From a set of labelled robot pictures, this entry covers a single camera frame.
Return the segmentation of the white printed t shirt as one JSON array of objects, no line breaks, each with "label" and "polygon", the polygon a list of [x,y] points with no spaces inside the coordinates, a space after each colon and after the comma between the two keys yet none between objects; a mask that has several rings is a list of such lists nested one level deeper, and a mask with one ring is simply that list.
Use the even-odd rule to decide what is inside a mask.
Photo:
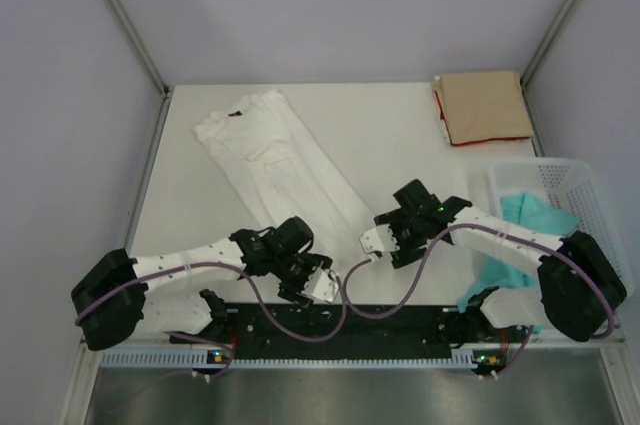
[{"label": "white printed t shirt", "polygon": [[364,260],[359,238],[373,213],[280,91],[246,95],[193,132],[261,226],[298,216],[335,269]]}]

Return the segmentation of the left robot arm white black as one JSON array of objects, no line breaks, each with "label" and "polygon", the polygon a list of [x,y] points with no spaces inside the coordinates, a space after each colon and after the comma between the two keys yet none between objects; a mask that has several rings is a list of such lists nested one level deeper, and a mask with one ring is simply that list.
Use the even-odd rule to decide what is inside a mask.
[{"label": "left robot arm white black", "polygon": [[76,324],[102,351],[132,336],[182,333],[220,339],[228,313],[216,287],[272,276],[278,296],[307,307],[339,293],[331,258],[312,252],[314,234],[297,217],[277,227],[239,229],[204,246],[158,256],[108,252],[73,288]]}]

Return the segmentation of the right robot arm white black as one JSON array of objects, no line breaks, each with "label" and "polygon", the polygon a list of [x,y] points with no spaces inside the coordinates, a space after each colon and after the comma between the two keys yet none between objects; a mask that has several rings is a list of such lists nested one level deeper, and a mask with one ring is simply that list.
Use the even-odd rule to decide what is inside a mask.
[{"label": "right robot arm white black", "polygon": [[487,341],[502,329],[551,327],[576,342],[605,338],[627,290],[589,234],[554,235],[506,222],[451,196],[444,201],[413,180],[395,192],[396,209],[375,217],[360,238],[368,255],[387,254],[394,268],[424,263],[440,241],[513,266],[533,280],[526,288],[489,285],[469,304],[469,333]]}]

